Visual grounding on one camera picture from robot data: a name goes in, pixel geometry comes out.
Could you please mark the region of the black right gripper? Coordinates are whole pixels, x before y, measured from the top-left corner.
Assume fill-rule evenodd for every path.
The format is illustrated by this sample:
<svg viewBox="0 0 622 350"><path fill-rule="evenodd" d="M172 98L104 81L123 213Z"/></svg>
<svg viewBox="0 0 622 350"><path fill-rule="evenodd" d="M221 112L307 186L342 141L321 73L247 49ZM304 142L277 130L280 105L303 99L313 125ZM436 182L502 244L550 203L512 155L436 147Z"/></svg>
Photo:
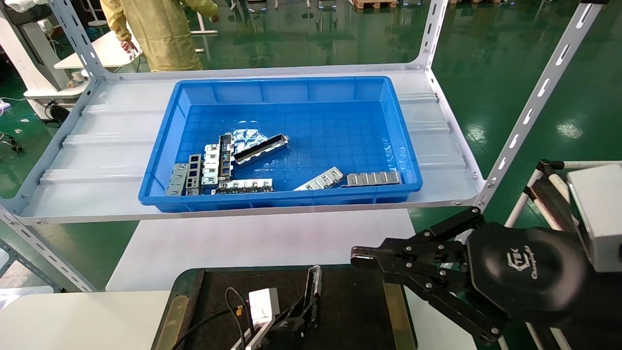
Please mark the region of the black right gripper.
<svg viewBox="0 0 622 350"><path fill-rule="evenodd" d="M469 230L466 244L457 240ZM465 263L466 250L471 286L484 304L419 274ZM485 224L480 209L468 208L413 237L354 246L351 264L382 271L386 282L406 286L484 344L517 321L560 329L589 350L621 348L621 274L597 272L575 233Z"/></svg>

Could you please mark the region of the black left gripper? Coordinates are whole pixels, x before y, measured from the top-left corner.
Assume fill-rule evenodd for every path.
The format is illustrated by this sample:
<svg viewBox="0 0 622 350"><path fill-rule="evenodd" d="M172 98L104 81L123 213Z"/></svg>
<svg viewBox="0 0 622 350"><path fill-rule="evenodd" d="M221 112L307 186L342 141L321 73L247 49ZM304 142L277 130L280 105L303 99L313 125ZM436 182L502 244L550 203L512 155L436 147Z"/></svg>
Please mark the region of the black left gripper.
<svg viewBox="0 0 622 350"><path fill-rule="evenodd" d="M265 350L302 350L306 328L319 325L320 308L320 293L313 293L309 305L306 299L298 299L266 333Z"/></svg>

